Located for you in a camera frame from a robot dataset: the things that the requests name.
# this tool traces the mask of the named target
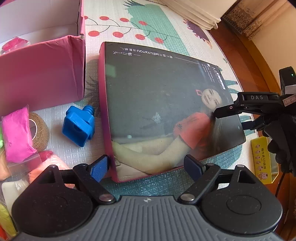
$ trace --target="gray ridged surface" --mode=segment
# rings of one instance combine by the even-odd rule
[[[100,206],[91,222],[62,237],[39,238],[22,233],[14,241],[277,241],[274,233],[260,237],[235,237],[210,226],[192,205],[182,205],[173,196],[123,196],[109,206]]]

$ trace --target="blue screw thread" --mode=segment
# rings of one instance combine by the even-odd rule
[[[91,105],[86,105],[83,107],[83,110],[90,113],[91,115],[94,115],[94,108]]]

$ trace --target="red circle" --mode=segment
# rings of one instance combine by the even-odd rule
[[[107,16],[101,16],[100,19],[106,21],[106,20],[109,20],[109,17],[107,17]]]
[[[147,24],[146,22],[144,22],[144,21],[139,21],[139,24],[144,25],[144,26],[148,25],[148,24]]]
[[[113,36],[116,38],[122,38],[123,34],[121,32],[113,32]]]
[[[120,20],[121,22],[125,22],[125,23],[129,22],[129,20],[128,20],[127,18],[120,18],[119,20]]]
[[[142,34],[136,34],[135,37],[139,40],[144,40],[145,39],[145,36],[142,35]]]
[[[163,40],[159,37],[154,38],[157,43],[163,44]]]
[[[89,32],[90,37],[97,37],[99,35],[100,35],[100,32],[95,31],[95,30]]]

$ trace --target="pink box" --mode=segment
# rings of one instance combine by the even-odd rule
[[[0,50],[14,37],[31,43],[0,55],[0,116],[83,98],[83,0],[7,0],[0,22]]]

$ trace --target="yellow medicine box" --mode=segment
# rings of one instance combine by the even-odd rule
[[[263,184],[273,183],[279,174],[275,154],[267,150],[269,142],[270,138],[266,137],[251,140],[255,175]]]

